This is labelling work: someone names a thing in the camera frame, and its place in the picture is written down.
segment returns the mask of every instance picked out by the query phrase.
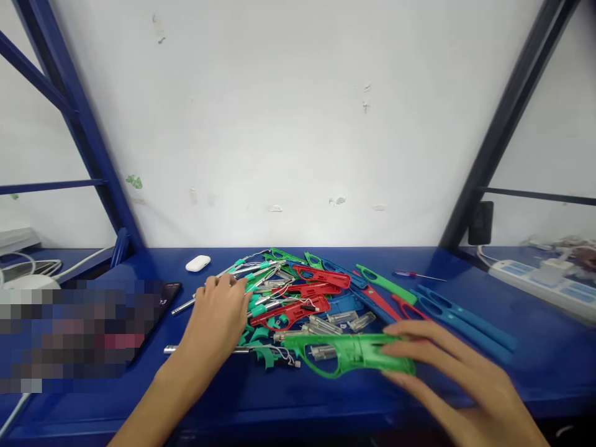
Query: black metal post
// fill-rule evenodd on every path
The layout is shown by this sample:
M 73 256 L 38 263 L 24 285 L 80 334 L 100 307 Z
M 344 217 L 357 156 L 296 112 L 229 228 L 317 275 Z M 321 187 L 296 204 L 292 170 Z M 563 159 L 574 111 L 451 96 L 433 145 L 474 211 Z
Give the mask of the black metal post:
M 453 251 L 459 246 L 472 212 L 482 200 L 484 192 L 479 188 L 489 185 L 578 3 L 579 0 L 544 0 L 443 232 L 440 247 Z

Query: green plastic handle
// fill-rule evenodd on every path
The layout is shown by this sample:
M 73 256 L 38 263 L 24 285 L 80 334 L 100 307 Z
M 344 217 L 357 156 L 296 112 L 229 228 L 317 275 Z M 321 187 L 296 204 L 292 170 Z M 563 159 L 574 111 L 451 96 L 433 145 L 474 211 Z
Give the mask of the green plastic handle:
M 325 270 L 323 268 L 323 261 L 321 261 L 321 258 L 319 258 L 318 256 L 311 255 L 310 253 L 305 251 L 304 257 L 306 258 L 306 262 L 308 262 L 309 266 L 313 268 L 318 268 L 319 270 Z
M 283 342 L 284 347 L 296 352 L 306 364 L 319 376 L 336 379 L 352 369 L 373 368 L 398 371 L 416 375 L 414 362 L 408 358 L 395 358 L 381 354 L 380 349 L 388 343 L 401 340 L 385 334 L 362 335 L 296 335 Z M 307 346 L 333 345 L 337 352 L 337 369 L 334 372 L 323 371 L 309 360 Z
M 416 301 L 418 301 L 418 298 L 416 298 L 416 295 L 414 295 L 411 292 L 408 292 L 405 289 L 402 289 L 397 284 L 394 284 L 390 280 L 383 278 L 381 275 L 376 274 L 374 271 L 372 271 L 364 266 L 361 266 L 360 264 L 356 264 L 356 268 L 358 268 L 361 271 L 362 276 L 364 276 L 364 278 L 368 282 L 377 284 L 377 286 L 381 286 L 383 289 L 388 290 L 389 292 L 399 296 L 401 299 L 406 301 L 408 304 L 414 305 L 414 304 L 416 304 Z
M 285 251 L 281 251 L 275 247 L 271 247 L 271 254 L 273 255 L 273 258 L 275 258 L 276 261 L 285 259 L 287 261 L 299 262 L 301 264 L 306 265 L 305 260 L 297 258 L 296 256 L 293 256 L 293 255 L 290 255 L 289 253 L 286 253 Z

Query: stain on wall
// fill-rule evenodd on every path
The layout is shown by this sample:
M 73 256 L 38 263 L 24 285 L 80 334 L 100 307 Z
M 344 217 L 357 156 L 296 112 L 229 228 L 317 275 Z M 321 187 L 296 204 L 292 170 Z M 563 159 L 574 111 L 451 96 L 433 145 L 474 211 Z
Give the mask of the stain on wall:
M 126 177 L 126 183 L 129 183 L 135 189 L 143 188 L 143 182 L 141 182 L 141 177 L 137 177 L 136 175 L 130 175 Z

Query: power strip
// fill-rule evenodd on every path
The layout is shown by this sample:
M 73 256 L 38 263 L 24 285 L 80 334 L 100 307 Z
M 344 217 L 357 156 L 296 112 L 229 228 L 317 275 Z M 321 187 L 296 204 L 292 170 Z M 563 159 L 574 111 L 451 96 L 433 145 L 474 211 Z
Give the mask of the power strip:
M 596 288 L 570 279 L 563 279 L 555 286 L 547 286 L 532 278 L 536 270 L 517 261 L 505 260 L 494 263 L 489 275 L 564 309 L 584 324 L 596 325 Z

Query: blue metal post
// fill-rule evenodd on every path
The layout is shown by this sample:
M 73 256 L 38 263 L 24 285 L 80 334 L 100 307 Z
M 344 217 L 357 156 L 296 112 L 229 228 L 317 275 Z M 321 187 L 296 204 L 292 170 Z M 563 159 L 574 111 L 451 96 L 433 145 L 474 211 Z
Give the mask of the blue metal post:
M 130 210 L 120 179 L 110 160 L 106 145 L 85 96 L 68 49 L 48 0 L 13 0 L 29 40 L 54 87 L 66 98 L 78 119 L 64 116 L 91 179 L 105 179 L 96 191 L 106 209 L 114 231 L 126 228 L 135 251 L 145 248 Z

